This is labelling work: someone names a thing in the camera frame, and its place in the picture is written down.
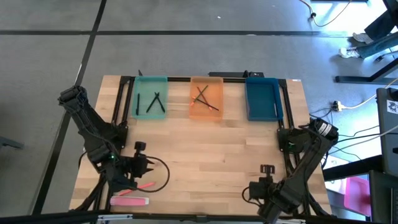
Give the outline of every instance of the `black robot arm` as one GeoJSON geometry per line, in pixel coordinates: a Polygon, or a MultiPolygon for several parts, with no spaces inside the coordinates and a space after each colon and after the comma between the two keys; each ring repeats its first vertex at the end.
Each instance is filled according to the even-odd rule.
{"type": "Polygon", "coordinates": [[[87,157],[98,173],[105,178],[115,192],[137,187],[136,177],[142,177],[153,164],[141,152],[144,142],[136,142],[134,157],[120,155],[125,145],[127,127],[106,123],[90,106],[87,92],[82,86],[73,86],[61,93],[58,98],[61,106],[71,115],[79,134],[85,139],[87,157]]]}
{"type": "Polygon", "coordinates": [[[278,183],[273,183],[272,177],[267,176],[249,184],[250,198],[264,199],[257,214],[267,223],[275,223],[281,212],[292,213],[302,204],[308,192],[307,180],[325,153],[337,143],[337,128],[322,119],[314,119],[301,128],[290,130],[285,136],[285,141],[293,147],[304,150],[293,173],[278,183]]]}

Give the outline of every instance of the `sneaker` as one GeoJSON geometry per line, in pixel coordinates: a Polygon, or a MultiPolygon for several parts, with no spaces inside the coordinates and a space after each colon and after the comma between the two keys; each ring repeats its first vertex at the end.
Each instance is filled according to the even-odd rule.
{"type": "Polygon", "coordinates": [[[356,47],[342,47],[339,49],[338,54],[340,54],[341,57],[343,58],[359,58],[360,55],[358,51],[356,50],[356,47]]]}
{"type": "Polygon", "coordinates": [[[365,33],[362,34],[353,33],[353,37],[356,41],[365,42],[365,44],[370,44],[371,42],[373,42],[373,40],[365,33]]]}

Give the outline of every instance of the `wooden tabletop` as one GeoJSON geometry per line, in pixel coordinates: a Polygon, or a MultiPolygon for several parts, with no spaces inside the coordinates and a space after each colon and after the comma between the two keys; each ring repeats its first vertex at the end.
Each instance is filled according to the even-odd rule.
{"type": "MultiPolygon", "coordinates": [[[[119,80],[120,76],[104,76],[99,90],[95,110],[107,122],[112,118],[119,80]]],[[[294,124],[307,124],[308,108],[301,81],[287,80],[287,87],[294,124]]],[[[119,118],[123,112],[126,92],[124,90],[119,118]]],[[[243,201],[241,192],[250,181],[258,181],[259,177],[264,176],[259,172],[260,165],[275,166],[275,182],[285,177],[283,155],[276,138],[278,122],[247,120],[243,83],[224,83],[224,116],[220,123],[189,119],[189,94],[189,82],[169,82],[165,120],[136,120],[129,112],[129,134],[122,155],[133,156],[134,143],[146,142],[144,153],[162,159],[170,167],[170,182],[160,192],[128,194],[149,197],[149,205],[113,206],[113,212],[256,215],[257,207],[243,201]]],[[[284,121],[288,124],[286,114],[284,121]]],[[[139,185],[156,182],[148,190],[160,187],[167,176],[162,164],[154,162],[155,169],[152,172],[136,179],[139,185]]],[[[83,202],[96,185],[98,177],[84,157],[70,208],[83,202]]],[[[322,208],[331,212],[320,166],[309,179],[308,186],[322,208]]]]}

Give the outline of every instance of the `orange bin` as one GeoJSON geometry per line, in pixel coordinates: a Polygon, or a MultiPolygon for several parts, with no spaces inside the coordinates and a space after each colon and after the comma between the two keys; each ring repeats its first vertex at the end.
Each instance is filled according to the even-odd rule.
{"type": "Polygon", "coordinates": [[[189,117],[205,121],[221,121],[224,113],[223,86],[224,81],[220,77],[191,77],[189,117]],[[204,88],[206,90],[193,102],[200,94],[198,88],[200,91],[204,88]]]}

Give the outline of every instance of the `floor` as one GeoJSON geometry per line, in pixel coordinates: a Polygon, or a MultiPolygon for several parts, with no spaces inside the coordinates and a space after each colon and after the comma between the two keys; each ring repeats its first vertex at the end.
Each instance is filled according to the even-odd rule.
{"type": "MultiPolygon", "coordinates": [[[[0,30],[91,30],[100,3],[3,0],[0,30]]],[[[346,4],[310,3],[320,24],[346,4]]],[[[384,11],[380,0],[352,2],[335,22],[318,28],[307,21],[308,8],[299,0],[108,1],[99,30],[324,31],[338,35],[101,35],[95,39],[82,85],[94,104],[103,75],[137,75],[139,69],[145,75],[170,76],[251,70],[267,77],[301,79],[310,111],[329,107],[334,100],[356,105],[381,86],[338,84],[334,76],[371,75],[393,58],[381,62],[374,61],[378,55],[343,59],[337,56],[338,48],[356,44],[345,36],[364,29],[384,11]]],[[[0,151],[1,217],[30,213],[63,116],[57,97],[74,84],[88,41],[88,35],[0,35],[0,136],[25,143],[22,151],[8,147],[0,151]]],[[[341,134],[377,125],[376,101],[333,113],[333,124],[341,134]]],[[[68,209],[82,145],[71,123],[45,213],[68,209]]],[[[380,154],[380,143],[375,140],[346,151],[363,159],[380,154]]],[[[342,152],[335,156],[358,160],[342,152]]]]}

